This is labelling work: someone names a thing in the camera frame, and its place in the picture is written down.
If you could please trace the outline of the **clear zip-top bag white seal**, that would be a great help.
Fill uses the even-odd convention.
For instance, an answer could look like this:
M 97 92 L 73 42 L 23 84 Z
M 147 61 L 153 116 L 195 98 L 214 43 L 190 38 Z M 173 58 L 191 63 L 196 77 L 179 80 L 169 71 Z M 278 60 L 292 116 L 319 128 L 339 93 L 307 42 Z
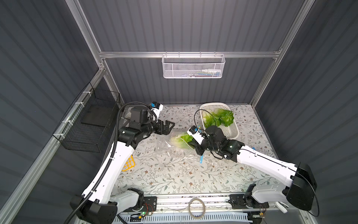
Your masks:
M 194 147 L 189 144 L 193 139 L 186 131 L 176 129 L 169 135 L 159 135 L 156 139 L 156 147 L 158 149 L 180 148 L 193 150 Z

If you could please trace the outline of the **chinese cabbage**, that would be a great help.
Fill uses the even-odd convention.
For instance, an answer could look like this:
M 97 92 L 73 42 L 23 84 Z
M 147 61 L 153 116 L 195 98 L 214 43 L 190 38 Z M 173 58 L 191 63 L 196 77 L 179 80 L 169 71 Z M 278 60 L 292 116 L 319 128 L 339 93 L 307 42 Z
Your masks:
M 212 112 L 204 111 L 202 113 L 203 123 L 205 128 L 208 128 L 210 126 L 220 126 L 222 124 L 220 117 Z
M 193 140 L 193 137 L 189 134 L 179 134 L 170 139 L 173 146 L 181 149 L 194 149 L 189 143 Z
M 232 111 L 218 108 L 216 114 L 221 124 L 225 127 L 229 127 L 234 123 L 234 113 Z

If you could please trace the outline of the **clear zip-top bag blue seal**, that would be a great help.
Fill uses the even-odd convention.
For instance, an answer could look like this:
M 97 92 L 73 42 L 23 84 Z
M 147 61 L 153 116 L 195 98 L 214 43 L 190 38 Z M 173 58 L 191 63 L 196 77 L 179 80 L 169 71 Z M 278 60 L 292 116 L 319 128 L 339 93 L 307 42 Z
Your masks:
M 175 163 L 191 163 L 195 166 L 203 165 L 203 156 L 197 155 L 195 149 L 187 150 L 180 148 L 158 149 L 155 146 L 156 161 L 165 165 L 173 165 Z

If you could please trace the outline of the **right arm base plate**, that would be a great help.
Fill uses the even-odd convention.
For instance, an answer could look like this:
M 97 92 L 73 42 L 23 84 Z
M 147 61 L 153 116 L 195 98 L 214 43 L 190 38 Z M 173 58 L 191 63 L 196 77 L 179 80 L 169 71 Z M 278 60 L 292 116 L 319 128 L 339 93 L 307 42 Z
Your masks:
M 267 209 L 269 208 L 268 202 L 259 203 L 253 197 L 246 197 L 244 193 L 230 194 L 228 203 L 231 204 L 232 209 Z

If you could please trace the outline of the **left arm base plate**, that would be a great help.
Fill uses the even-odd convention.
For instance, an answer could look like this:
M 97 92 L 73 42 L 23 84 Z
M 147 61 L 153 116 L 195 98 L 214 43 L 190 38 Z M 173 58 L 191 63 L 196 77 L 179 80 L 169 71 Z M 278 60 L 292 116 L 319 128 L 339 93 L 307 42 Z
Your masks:
M 152 212 L 157 209 L 157 197 L 150 196 L 144 197 L 141 207 L 132 207 L 124 210 L 124 212 Z

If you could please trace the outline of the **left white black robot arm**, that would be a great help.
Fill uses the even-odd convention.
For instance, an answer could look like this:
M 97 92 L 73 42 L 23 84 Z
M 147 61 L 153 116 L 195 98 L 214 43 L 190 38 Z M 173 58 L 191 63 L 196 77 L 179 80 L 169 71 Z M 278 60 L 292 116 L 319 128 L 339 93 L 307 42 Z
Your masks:
M 72 212 L 64 221 L 68 224 L 74 216 L 90 224 L 111 224 L 115 217 L 129 209 L 141 209 L 144 194 L 141 190 L 129 188 L 119 197 L 111 200 L 111 192 L 117 178 L 138 144 L 151 134 L 168 135 L 175 126 L 171 121 L 162 121 L 159 114 L 163 105 L 152 102 L 134 102 L 128 126 L 120 126 L 123 105 L 117 114 L 114 142 L 100 170 L 80 196 L 73 196 L 70 202 Z

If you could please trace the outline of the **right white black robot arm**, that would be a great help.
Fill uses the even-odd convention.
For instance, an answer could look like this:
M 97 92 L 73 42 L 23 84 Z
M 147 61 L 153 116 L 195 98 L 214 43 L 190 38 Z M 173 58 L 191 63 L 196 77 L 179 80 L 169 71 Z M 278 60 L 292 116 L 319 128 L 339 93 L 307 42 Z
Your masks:
M 217 126 L 210 126 L 203 133 L 192 126 L 187 133 L 193 138 L 189 145 L 198 155 L 209 151 L 216 159 L 251 166 L 279 182 L 261 187 L 251 184 L 241 199 L 230 200 L 232 205 L 257 208 L 269 202 L 289 203 L 300 210 L 311 211 L 313 203 L 318 201 L 317 182 L 308 164 L 296 165 L 267 156 L 240 141 L 228 139 Z

